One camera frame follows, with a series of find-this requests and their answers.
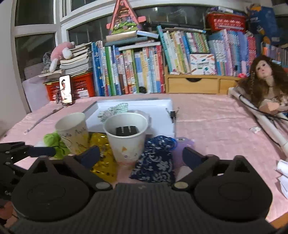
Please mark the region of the navy patterned fabric pouch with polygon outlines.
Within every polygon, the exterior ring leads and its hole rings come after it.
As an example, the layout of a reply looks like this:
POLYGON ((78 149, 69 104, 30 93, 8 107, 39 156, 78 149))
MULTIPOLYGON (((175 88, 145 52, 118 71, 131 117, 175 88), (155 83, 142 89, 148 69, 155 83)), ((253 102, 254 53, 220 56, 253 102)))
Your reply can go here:
POLYGON ((171 151, 176 146, 177 141, 167 136, 147 139, 144 151, 129 178, 148 183, 174 183, 175 174, 171 151))

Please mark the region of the red basket on books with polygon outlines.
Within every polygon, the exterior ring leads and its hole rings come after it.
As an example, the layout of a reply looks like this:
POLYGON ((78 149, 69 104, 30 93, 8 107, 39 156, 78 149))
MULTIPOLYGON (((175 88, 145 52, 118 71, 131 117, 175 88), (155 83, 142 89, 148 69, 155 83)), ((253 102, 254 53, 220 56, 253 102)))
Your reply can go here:
POLYGON ((230 31, 246 31, 246 17, 235 14, 223 14, 223 13, 209 13, 206 16, 206 22, 212 32, 220 30, 230 31))

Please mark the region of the paper cup with black scribbles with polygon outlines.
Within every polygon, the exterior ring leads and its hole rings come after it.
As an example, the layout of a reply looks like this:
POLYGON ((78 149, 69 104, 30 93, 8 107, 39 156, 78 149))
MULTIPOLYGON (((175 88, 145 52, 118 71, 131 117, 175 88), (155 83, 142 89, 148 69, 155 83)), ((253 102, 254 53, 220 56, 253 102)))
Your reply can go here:
POLYGON ((55 129, 62 141, 74 155, 79 155, 89 148, 89 132, 84 113, 71 113, 61 118, 55 129))

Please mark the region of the row of upright books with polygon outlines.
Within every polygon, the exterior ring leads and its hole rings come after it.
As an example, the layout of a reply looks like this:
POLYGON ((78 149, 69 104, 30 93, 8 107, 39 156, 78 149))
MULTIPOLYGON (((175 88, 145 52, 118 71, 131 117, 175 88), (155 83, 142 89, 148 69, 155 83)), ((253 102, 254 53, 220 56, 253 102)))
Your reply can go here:
POLYGON ((159 35, 131 31, 92 42, 96 96, 165 93, 163 50, 159 35))

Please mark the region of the purple soft pouch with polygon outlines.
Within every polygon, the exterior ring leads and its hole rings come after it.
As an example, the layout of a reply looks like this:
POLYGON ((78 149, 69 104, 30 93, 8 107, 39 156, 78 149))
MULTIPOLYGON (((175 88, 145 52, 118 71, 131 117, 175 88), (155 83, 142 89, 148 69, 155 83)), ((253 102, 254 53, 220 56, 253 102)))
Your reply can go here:
POLYGON ((192 170, 184 163, 183 150, 185 147, 194 148, 194 141, 184 137, 176 138, 177 146, 171 151, 173 156, 173 166, 175 172, 175 180, 179 181, 192 170))

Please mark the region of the paper cup with binder clips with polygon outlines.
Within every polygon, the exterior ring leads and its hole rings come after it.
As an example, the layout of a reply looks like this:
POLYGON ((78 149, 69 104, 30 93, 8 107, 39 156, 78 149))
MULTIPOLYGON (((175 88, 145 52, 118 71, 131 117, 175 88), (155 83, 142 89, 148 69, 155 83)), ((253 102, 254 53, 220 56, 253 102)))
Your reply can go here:
POLYGON ((116 114, 105 121, 103 129, 108 137, 116 162, 121 165, 134 165, 144 150, 148 129, 147 119, 137 113, 116 114), (136 133, 130 136, 117 134, 128 127, 135 127, 136 133))

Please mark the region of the grey plush toy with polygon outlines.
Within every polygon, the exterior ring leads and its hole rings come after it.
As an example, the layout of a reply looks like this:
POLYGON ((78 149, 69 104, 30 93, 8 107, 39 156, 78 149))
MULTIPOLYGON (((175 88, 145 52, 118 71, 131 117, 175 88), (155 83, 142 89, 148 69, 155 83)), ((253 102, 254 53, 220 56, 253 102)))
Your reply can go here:
POLYGON ((41 72, 41 74, 45 74, 45 73, 49 73, 49 69, 50 69, 50 65, 51 65, 51 59, 50 59, 51 53, 46 52, 43 55, 42 61, 43 61, 43 70, 41 72))

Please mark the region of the triangular decorated toy house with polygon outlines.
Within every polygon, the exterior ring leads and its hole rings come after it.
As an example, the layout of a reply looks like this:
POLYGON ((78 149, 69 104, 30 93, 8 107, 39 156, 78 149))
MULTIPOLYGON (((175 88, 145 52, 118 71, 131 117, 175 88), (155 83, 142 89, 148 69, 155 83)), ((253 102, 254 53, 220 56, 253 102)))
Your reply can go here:
POLYGON ((127 0, 117 0, 111 23, 106 25, 109 35, 137 31, 143 29, 145 16, 138 17, 127 0))

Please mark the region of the pink tablecloth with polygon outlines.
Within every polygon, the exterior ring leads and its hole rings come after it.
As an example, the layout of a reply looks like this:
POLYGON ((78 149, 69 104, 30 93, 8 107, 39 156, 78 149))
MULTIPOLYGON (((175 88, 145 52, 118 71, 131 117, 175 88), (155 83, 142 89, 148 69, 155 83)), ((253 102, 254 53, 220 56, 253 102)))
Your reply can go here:
MULTIPOLYGON (((285 159, 285 155, 265 131, 254 133, 251 130, 257 124, 241 103, 219 94, 154 94, 153 98, 169 98, 173 107, 179 108, 176 135, 193 140, 199 153, 214 154, 221 159, 232 159, 236 155, 247 158, 272 191, 268 221, 287 212, 287 199, 281 193, 276 171, 277 162, 285 159)), ((53 132, 56 122, 63 116, 82 112, 100 100, 100 97, 79 99, 37 124, 37 120, 57 108, 56 103, 50 102, 36 112, 18 116, 1 142, 24 141, 34 145, 45 134, 53 132)))

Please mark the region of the black binder clips in cup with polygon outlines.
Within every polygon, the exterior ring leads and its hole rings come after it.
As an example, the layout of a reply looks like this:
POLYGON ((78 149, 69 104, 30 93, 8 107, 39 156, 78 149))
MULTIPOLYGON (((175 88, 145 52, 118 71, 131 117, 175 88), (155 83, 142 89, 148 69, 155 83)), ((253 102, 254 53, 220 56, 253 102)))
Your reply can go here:
POLYGON ((132 136, 139 132, 136 126, 122 126, 116 128, 116 136, 132 136))

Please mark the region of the smartphone on stand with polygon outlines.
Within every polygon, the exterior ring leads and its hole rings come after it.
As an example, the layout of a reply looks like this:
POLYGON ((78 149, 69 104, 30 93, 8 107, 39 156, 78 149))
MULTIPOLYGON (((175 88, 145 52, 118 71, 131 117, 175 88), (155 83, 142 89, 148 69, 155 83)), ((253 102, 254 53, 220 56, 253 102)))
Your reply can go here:
POLYGON ((71 105, 73 103, 73 98, 70 76, 61 76, 59 79, 59 83, 62 105, 71 105))

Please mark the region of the gold sequin bow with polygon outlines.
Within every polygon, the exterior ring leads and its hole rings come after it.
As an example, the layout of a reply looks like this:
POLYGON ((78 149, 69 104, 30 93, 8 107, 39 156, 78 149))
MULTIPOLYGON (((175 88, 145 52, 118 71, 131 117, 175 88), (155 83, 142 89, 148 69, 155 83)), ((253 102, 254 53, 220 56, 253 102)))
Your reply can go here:
POLYGON ((90 147, 98 146, 100 159, 92 167, 91 172, 108 183, 117 180, 118 164, 114 158, 108 137, 102 133, 93 133, 90 138, 90 147))

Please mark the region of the wooden drawer organiser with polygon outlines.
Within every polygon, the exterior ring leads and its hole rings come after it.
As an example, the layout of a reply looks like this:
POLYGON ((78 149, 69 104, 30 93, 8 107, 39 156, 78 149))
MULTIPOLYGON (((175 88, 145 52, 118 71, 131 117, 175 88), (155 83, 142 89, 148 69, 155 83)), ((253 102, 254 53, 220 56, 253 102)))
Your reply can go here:
POLYGON ((230 87, 240 80, 233 76, 174 75, 165 67, 165 91, 171 94, 221 94, 226 95, 230 87))

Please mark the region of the small white paper scrap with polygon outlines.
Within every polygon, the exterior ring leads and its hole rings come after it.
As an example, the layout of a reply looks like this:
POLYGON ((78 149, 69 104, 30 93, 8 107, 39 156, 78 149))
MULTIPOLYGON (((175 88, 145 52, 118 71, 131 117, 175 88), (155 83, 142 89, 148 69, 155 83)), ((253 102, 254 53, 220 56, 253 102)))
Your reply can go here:
POLYGON ((253 132, 253 133, 258 133, 259 131, 261 131, 261 128, 260 127, 258 127, 258 126, 255 126, 255 127, 252 127, 252 128, 250 128, 249 129, 251 132, 253 132))

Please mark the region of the green fabric scrunchie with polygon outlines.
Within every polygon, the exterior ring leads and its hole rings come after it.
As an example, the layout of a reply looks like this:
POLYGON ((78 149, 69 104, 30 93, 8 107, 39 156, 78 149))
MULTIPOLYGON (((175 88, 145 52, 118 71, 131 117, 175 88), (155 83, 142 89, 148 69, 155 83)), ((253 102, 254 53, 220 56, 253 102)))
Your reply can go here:
POLYGON ((55 149, 56 154, 54 155, 54 158, 56 159, 63 159, 65 156, 70 154, 70 150, 57 132, 46 134, 43 138, 43 142, 47 147, 55 149))

